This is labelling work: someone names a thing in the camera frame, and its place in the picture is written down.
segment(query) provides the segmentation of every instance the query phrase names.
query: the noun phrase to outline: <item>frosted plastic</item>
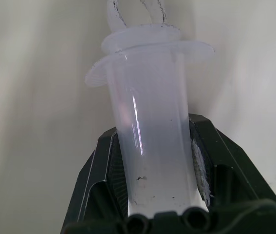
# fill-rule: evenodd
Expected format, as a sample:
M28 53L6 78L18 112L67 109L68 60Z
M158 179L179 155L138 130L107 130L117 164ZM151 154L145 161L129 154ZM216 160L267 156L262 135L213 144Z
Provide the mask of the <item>frosted plastic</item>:
M105 51L111 54L86 76L90 86L109 85L130 213L147 217L161 211L180 214L196 205L184 62L213 53L201 42L171 41L172 31L176 38L178 32L169 26L166 30L170 36L161 43L147 44L149 37L140 37L145 41L136 39L138 45L130 48L115 46L117 35L110 36L103 47L110 45ZM128 40L121 44L130 44L130 33Z

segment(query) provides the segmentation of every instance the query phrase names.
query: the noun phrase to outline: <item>white wall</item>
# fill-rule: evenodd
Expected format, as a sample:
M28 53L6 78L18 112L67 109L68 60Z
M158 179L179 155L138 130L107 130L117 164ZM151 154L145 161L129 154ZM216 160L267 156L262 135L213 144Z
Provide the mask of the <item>white wall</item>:
M105 0L0 0L0 233L59 233L78 172L114 126L108 89L83 76L103 56ZM129 25L149 22L120 0ZM215 57L188 67L193 113L244 148L276 192L276 0L166 0L168 22Z

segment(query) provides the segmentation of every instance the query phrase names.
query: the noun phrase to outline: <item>translucent plastic tube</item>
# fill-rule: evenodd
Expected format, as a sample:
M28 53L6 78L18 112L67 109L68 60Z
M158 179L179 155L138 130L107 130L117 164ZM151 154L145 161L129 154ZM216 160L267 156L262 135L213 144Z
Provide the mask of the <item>translucent plastic tube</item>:
M213 49L180 36L165 24L118 31L102 43L110 55L86 75L89 86L109 86L131 214L196 205L184 64Z

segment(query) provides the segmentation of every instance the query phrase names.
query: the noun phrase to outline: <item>white backdrop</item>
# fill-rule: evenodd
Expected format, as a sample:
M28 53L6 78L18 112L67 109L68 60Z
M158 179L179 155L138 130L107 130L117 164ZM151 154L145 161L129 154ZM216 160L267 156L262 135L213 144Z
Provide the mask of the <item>white backdrop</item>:
M129 25L148 23L120 0ZM188 67L188 104L238 143L276 193L276 0L166 0L184 39L214 58ZM78 172L114 126L107 87L84 75L110 33L105 0L0 0L0 233L59 233Z

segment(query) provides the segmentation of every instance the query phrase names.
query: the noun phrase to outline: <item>black plastic part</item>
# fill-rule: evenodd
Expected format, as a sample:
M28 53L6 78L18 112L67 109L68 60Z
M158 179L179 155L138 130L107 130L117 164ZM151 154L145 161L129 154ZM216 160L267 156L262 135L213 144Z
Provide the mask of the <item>black plastic part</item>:
M105 132L80 172L62 230L66 234L274 234L276 195L245 152L203 116L189 115L192 142L203 157L209 212L127 216L127 189L116 129ZM195 155L198 187L199 170Z

